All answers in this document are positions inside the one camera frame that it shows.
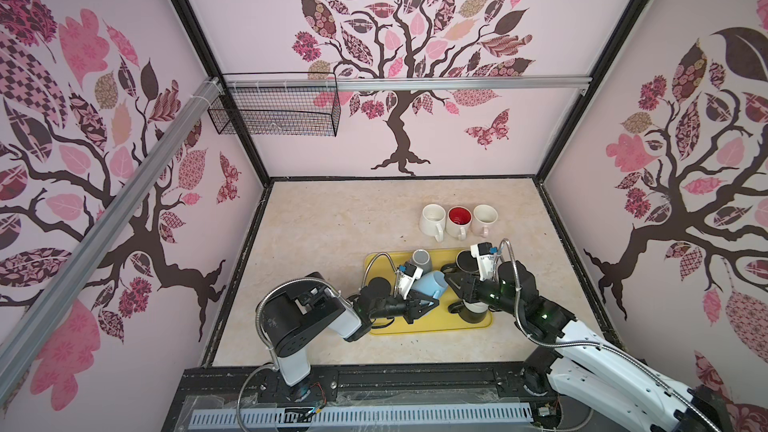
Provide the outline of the light blue mug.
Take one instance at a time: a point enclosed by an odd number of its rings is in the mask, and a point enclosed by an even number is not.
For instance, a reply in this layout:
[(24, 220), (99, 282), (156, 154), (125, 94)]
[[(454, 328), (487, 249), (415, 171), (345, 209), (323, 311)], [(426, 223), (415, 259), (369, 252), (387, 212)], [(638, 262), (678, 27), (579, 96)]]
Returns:
[(448, 288), (445, 274), (440, 270), (434, 270), (424, 274), (416, 281), (412, 290), (433, 299), (440, 299)]

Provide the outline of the pale pink mug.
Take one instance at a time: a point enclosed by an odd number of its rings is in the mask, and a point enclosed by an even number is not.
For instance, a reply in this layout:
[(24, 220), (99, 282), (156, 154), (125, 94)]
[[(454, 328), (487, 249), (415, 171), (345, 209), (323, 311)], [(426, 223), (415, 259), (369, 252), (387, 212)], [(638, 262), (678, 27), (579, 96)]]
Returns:
[(499, 219), (498, 211), (487, 204), (479, 204), (472, 211), (471, 231), (479, 237), (488, 238)]

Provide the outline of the white mug red interior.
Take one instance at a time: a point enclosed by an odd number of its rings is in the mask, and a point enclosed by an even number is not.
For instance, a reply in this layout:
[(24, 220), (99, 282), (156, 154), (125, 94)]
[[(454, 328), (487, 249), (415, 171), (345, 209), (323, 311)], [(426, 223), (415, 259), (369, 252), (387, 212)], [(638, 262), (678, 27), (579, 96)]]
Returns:
[(472, 218), (471, 211), (466, 207), (452, 207), (447, 212), (446, 233), (457, 240), (465, 240), (471, 227)]

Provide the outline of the white ribbed-base mug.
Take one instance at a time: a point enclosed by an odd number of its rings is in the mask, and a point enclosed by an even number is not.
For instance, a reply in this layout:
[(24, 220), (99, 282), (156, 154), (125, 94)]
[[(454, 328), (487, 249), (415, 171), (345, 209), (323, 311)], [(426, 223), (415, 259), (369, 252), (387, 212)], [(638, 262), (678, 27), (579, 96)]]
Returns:
[(445, 238), (446, 219), (447, 213), (441, 205), (428, 204), (421, 211), (419, 230), (441, 243)]

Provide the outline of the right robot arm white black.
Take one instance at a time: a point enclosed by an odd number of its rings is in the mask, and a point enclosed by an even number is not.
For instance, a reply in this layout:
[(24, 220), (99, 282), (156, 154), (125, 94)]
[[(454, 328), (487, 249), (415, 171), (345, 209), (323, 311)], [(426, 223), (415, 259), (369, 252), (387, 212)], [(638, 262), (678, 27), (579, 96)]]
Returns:
[(673, 380), (601, 338), (541, 295), (534, 275), (519, 262), (501, 263), (487, 280), (457, 267), (445, 276), (460, 299), (514, 317), (536, 347), (524, 373), (530, 388), (544, 384), (628, 431), (732, 430), (726, 402), (717, 392)]

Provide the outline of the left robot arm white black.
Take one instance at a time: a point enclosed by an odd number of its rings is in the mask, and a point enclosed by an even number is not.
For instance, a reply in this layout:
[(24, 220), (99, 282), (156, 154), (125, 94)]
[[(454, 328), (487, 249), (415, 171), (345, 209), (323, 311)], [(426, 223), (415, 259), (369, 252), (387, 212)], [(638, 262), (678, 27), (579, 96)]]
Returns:
[(320, 274), (288, 281), (272, 290), (255, 311), (255, 327), (272, 358), (272, 369), (289, 387), (308, 379), (307, 348), (327, 329), (347, 342), (368, 334), (379, 319), (402, 318), (412, 324), (437, 308), (440, 300), (415, 291), (401, 295), (390, 282), (373, 278), (345, 297)]

